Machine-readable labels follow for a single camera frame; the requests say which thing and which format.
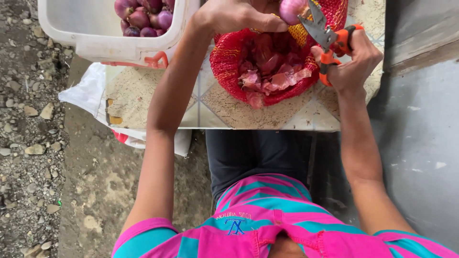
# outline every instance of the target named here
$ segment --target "red mesh bag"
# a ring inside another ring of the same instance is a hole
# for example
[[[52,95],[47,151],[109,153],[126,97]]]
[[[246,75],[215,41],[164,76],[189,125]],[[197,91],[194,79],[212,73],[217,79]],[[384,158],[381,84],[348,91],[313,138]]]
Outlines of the red mesh bag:
[[[330,25],[334,31],[344,28],[347,16],[347,0],[318,0],[317,3],[327,17],[327,25]],[[301,24],[290,26],[289,32],[302,48],[303,56],[306,57],[303,68],[310,70],[312,76],[302,79],[296,85],[285,90],[280,90],[269,96],[263,95],[264,106],[270,106],[284,99],[298,96],[319,79],[319,67],[310,52],[311,47],[317,43],[308,35]],[[238,84],[240,77],[239,57],[244,43],[258,35],[259,32],[247,28],[238,32],[216,35],[214,38],[215,48],[210,55],[210,65],[218,83],[234,98],[245,103],[248,103],[246,92]]]

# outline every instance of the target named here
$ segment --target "striped shirt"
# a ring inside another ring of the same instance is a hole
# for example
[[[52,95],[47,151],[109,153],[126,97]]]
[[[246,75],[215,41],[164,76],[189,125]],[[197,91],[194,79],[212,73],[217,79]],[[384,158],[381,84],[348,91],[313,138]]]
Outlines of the striped shirt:
[[[426,237],[397,230],[370,236],[312,203],[306,187],[279,174],[255,175],[228,188],[215,214],[179,233],[163,218],[123,232],[112,258],[267,258],[284,231],[308,258],[453,258]]]

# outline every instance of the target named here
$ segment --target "tiled table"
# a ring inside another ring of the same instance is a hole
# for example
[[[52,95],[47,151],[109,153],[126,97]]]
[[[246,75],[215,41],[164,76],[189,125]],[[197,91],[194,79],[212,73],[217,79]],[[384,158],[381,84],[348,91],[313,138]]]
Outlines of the tiled table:
[[[349,0],[346,26],[362,24],[375,46],[384,52],[385,0]],[[254,110],[229,95],[210,69],[209,48],[183,117],[181,128],[296,129],[332,132],[340,129],[337,96],[320,82],[300,96]],[[350,57],[339,58],[347,62]],[[107,68],[106,96],[113,99],[111,116],[122,118],[115,126],[145,128],[149,100],[163,71],[133,67]],[[367,103],[380,87],[382,62],[365,83]]]

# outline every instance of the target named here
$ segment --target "person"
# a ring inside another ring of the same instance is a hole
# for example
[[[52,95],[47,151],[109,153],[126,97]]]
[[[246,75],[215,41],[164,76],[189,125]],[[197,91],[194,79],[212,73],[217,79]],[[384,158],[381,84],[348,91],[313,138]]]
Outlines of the person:
[[[211,39],[243,28],[284,32],[287,25],[269,14],[278,8],[268,0],[209,0],[187,21],[150,103],[137,197],[112,257],[458,257],[418,235],[386,194],[363,88],[383,55],[362,30],[352,34],[352,60],[328,71],[340,107],[342,164],[361,229],[312,203],[288,132],[231,130],[206,131],[215,214],[182,233],[173,227],[174,134]],[[319,61],[321,49],[311,51]]]

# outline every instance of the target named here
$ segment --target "person's right hand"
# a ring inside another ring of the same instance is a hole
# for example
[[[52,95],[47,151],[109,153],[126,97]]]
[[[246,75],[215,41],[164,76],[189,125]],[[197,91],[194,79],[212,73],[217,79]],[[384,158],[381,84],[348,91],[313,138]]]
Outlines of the person's right hand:
[[[327,78],[338,94],[362,95],[364,82],[381,62],[384,55],[371,43],[364,30],[355,30],[350,39],[352,61],[328,67]],[[313,46],[311,52],[320,66],[322,48]]]

